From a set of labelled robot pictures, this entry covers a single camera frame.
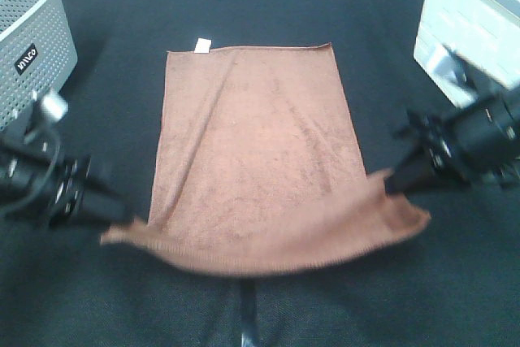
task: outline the microfiber cloth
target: microfiber cloth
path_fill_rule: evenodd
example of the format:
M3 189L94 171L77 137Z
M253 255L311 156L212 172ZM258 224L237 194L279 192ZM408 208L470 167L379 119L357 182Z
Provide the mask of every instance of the microfiber cloth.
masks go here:
M365 173L330 44L171 52L148 223L102 242L205 274L325 267L427 225L387 174Z

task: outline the black cable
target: black cable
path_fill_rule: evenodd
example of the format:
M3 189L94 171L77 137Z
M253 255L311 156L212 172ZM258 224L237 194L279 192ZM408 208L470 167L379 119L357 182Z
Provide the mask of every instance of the black cable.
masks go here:
M240 281L241 347L259 347L257 325L257 293L254 280Z
M27 194L26 196L22 197L17 201L7 203L5 205L0 205L0 215L6 215L8 213L21 210L28 206L40 195L41 191L43 191L43 188L47 185L47 182L54 173L54 169L58 164L59 152L62 147L62 142L59 138L59 134L54 129L43 128L41 131L45 133L50 139L52 139L54 143L54 153L52 159L50 160L49 166L47 167L47 171L45 172L40 183L31 191L31 193Z

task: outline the perforated basket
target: perforated basket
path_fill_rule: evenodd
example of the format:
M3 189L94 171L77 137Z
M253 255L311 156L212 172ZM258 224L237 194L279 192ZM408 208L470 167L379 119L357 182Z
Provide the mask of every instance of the perforated basket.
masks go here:
M0 0L0 131L77 62L62 0Z

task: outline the white tag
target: white tag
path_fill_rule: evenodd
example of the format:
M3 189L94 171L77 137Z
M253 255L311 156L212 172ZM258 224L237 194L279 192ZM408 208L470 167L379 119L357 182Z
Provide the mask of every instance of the white tag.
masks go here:
M199 38L195 45L195 53L210 53L211 40Z

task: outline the black table surface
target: black table surface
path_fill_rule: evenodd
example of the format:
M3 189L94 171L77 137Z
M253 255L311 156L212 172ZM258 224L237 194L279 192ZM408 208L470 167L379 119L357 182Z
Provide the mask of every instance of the black table surface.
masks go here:
M412 53L423 0L63 0L79 62L67 151L114 162L147 215L167 50L332 42L368 172L407 151L405 109L448 101ZM344 265L256 280L261 346L518 345L520 192L414 196L420 236ZM240 284L176 270L97 233L0 222L1 346L234 346Z

